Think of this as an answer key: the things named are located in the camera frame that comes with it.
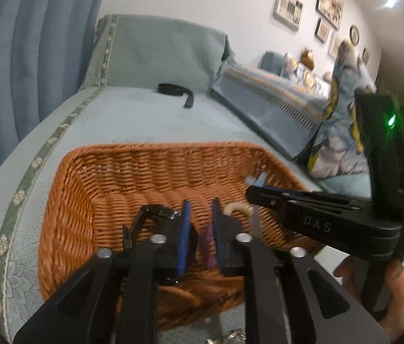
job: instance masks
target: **brown woven basket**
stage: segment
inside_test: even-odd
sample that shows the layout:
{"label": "brown woven basket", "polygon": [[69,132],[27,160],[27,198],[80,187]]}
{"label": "brown woven basket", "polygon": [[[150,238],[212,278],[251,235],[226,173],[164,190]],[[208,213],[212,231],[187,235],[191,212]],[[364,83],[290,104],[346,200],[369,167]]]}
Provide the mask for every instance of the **brown woven basket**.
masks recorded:
{"label": "brown woven basket", "polygon": [[[243,142],[99,145],[78,148],[61,161],[42,225],[38,277],[46,300],[100,247],[122,250],[122,225],[130,226],[144,204],[181,209],[191,201],[198,233],[211,221],[211,202],[222,207],[244,202],[245,178],[267,172],[267,184],[303,189],[270,152]],[[259,209],[262,236],[269,246],[316,252],[321,245],[282,229],[267,209]],[[234,213],[246,231],[245,215]],[[144,229],[139,240],[147,238]],[[206,270],[199,251],[178,287],[160,287],[160,329],[185,325],[243,302],[242,278]]]}

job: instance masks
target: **white wall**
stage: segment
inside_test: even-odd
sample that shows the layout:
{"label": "white wall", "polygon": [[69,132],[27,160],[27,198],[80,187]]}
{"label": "white wall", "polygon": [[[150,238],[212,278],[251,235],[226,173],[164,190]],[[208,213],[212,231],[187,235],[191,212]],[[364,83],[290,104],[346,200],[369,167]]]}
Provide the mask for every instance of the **white wall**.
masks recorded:
{"label": "white wall", "polygon": [[[103,0],[99,17],[107,13],[152,14],[179,18],[210,26],[229,36],[239,63],[257,66],[267,50],[300,55],[304,47],[315,52],[315,72],[332,71],[334,60],[327,56],[333,30],[326,42],[315,37],[320,15],[315,11],[317,0],[301,0],[304,11],[298,32],[278,22],[272,16],[275,0]],[[344,12],[340,37],[349,38],[352,24],[360,31],[358,50],[367,47],[371,53],[368,70],[375,80],[381,50],[354,0],[343,0]]]}

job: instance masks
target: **framed picture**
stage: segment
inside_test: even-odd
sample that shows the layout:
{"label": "framed picture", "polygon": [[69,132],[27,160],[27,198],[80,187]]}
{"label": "framed picture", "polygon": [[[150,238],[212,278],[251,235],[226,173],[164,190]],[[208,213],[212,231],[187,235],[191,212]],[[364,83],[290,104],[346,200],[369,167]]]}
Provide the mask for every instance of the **framed picture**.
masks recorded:
{"label": "framed picture", "polygon": [[358,45],[358,43],[360,42],[360,32],[358,30],[358,27],[356,27],[355,25],[350,27],[350,40],[355,46]]}
{"label": "framed picture", "polygon": [[371,57],[371,55],[369,54],[368,50],[366,48],[364,48],[363,50],[363,56],[361,57],[361,59],[363,60],[364,64],[367,65],[369,62],[369,58]]}
{"label": "framed picture", "polygon": [[323,19],[318,20],[317,29],[315,30],[315,37],[323,44],[326,44],[327,37],[330,35],[331,26]]}
{"label": "framed picture", "polygon": [[337,53],[339,52],[339,46],[342,43],[342,39],[339,37],[337,32],[333,32],[333,37],[331,38],[330,49],[328,55],[334,59],[337,58]]}
{"label": "framed picture", "polygon": [[344,3],[341,0],[317,0],[317,11],[324,16],[337,31],[342,20]]}
{"label": "framed picture", "polygon": [[291,28],[298,30],[304,5],[299,0],[277,0],[274,15]]}

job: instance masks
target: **curtain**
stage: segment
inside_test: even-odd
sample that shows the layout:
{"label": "curtain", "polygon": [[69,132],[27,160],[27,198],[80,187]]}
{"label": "curtain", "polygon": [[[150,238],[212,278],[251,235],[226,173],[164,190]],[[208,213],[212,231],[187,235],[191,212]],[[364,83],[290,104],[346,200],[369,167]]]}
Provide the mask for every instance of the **curtain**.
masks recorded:
{"label": "curtain", "polygon": [[101,0],[0,0],[0,165],[75,94]]}

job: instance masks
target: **silver screw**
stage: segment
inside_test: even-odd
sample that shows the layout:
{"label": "silver screw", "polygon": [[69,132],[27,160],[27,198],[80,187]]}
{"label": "silver screw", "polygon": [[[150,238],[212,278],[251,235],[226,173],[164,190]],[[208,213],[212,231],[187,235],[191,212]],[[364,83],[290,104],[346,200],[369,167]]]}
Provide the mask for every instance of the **silver screw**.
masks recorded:
{"label": "silver screw", "polygon": [[253,240],[253,237],[248,233],[239,233],[236,235],[236,239],[241,243],[248,243]]}
{"label": "silver screw", "polygon": [[154,234],[151,237],[151,242],[156,243],[158,245],[161,245],[162,243],[165,243],[167,241],[167,237],[162,234]]}
{"label": "silver screw", "polygon": [[300,258],[304,257],[307,254],[307,251],[302,247],[294,247],[291,249],[290,254],[294,257]]}
{"label": "silver screw", "polygon": [[111,257],[112,254],[113,254],[113,251],[109,248],[100,248],[97,251],[97,256],[100,257],[101,259],[107,259],[107,258]]}

